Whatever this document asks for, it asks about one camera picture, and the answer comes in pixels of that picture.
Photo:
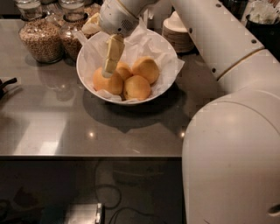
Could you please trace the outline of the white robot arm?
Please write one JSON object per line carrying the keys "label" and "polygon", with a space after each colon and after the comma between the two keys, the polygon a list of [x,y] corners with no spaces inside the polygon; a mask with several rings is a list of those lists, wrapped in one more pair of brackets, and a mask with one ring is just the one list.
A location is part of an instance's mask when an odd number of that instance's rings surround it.
{"label": "white robot arm", "polygon": [[219,0],[170,0],[220,84],[190,121],[187,224],[279,224],[280,63]]}

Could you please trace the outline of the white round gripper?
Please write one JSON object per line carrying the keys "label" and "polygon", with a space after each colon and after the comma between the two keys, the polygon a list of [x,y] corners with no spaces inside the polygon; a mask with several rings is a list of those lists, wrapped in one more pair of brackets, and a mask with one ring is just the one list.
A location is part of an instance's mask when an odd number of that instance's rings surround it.
{"label": "white round gripper", "polygon": [[96,12],[81,28],[84,34],[95,34],[102,29],[111,35],[101,72],[105,78],[110,78],[116,70],[123,55],[124,38],[130,36],[139,24],[138,9],[137,0],[105,0],[100,13]]}

